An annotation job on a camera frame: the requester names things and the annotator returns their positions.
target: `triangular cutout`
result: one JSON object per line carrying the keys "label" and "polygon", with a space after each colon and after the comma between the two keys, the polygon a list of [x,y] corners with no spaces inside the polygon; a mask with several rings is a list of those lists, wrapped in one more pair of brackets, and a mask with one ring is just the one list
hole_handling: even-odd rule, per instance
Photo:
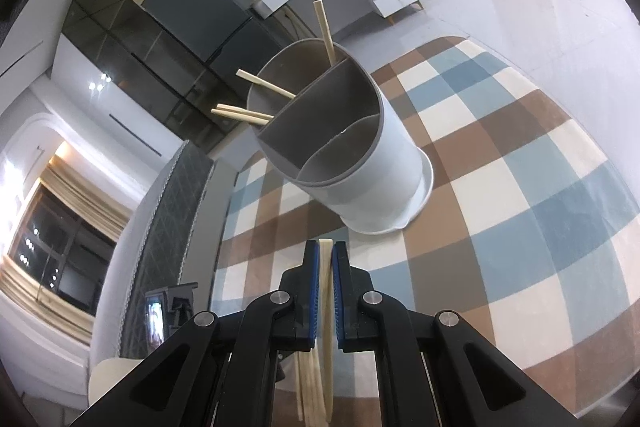
{"label": "triangular cutout", "polygon": [[524,389],[476,344],[465,344],[465,354],[490,410],[497,411],[525,397]]}
{"label": "triangular cutout", "polygon": [[154,411],[163,411],[174,391],[189,350],[187,344],[180,344],[158,367],[136,384],[131,390],[130,398]]}

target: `gray floor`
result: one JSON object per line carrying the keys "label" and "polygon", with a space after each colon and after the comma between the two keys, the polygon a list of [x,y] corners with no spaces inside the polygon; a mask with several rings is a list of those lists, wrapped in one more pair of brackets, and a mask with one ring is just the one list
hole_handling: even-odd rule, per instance
{"label": "gray floor", "polygon": [[465,36],[565,108],[640,200],[640,27],[624,0],[423,0],[396,24],[375,15],[340,40],[375,70],[437,37]]}

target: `checkered tablecloth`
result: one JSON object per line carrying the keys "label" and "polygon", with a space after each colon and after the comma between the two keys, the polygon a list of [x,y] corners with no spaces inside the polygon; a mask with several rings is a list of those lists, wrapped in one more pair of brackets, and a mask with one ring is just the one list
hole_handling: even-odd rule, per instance
{"label": "checkered tablecloth", "polygon": [[[276,289],[315,237],[348,241],[376,289],[409,309],[459,311],[572,412],[640,367],[640,212],[581,127],[526,78],[462,38],[373,73],[434,166],[402,232],[366,236],[284,182],[260,155],[239,174],[211,308]],[[335,355],[332,425],[379,425],[371,353]],[[275,425],[299,425],[293,387]]]}

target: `tiled floor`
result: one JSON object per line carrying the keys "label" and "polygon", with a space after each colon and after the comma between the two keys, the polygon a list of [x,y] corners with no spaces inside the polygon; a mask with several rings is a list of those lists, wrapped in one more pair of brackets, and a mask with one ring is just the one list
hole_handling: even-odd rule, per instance
{"label": "tiled floor", "polygon": [[374,71],[437,37],[470,38],[574,117],[640,199],[640,26],[624,0],[422,3],[424,12],[407,9],[394,26],[367,17],[340,44]]}
{"label": "tiled floor", "polygon": [[[460,312],[572,412],[633,374],[640,209],[590,137],[461,38],[419,46],[373,77],[433,163],[427,206],[401,232],[354,233],[258,154],[232,197],[213,311],[276,289],[301,262],[304,240],[328,236],[348,241],[352,264],[409,309]],[[353,413],[375,396],[369,362],[336,354],[345,414],[348,397]]]}

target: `window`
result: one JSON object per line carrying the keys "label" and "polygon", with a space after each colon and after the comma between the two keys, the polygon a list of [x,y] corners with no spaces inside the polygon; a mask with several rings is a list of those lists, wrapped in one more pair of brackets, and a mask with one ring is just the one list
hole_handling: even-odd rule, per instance
{"label": "window", "polygon": [[114,247],[111,239],[40,185],[10,256],[41,288],[95,316]]}

